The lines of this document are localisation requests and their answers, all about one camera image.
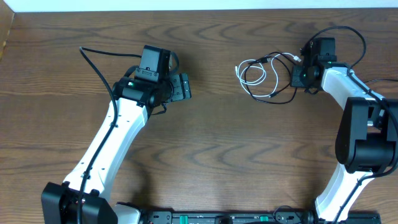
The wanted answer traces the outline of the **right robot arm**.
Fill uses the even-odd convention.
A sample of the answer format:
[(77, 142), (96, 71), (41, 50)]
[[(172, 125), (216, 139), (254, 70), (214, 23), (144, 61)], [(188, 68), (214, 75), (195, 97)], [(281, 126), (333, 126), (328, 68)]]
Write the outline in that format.
[(301, 221), (344, 223), (368, 183), (397, 169), (397, 100), (376, 93), (351, 65), (338, 62), (332, 37), (312, 38), (300, 53), (303, 63), (293, 67), (291, 86), (324, 91), (343, 110), (335, 141), (338, 164), (315, 209)]

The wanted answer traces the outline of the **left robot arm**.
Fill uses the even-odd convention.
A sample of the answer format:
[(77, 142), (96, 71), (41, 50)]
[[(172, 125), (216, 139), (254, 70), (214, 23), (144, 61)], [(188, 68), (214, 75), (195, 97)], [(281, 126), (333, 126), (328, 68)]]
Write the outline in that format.
[(106, 117), (76, 167), (61, 184), (49, 182), (41, 195), (45, 223), (141, 223), (129, 203), (109, 204), (116, 174), (134, 138), (154, 108), (191, 98), (188, 76), (179, 73), (175, 52), (145, 45), (139, 65), (113, 86)]

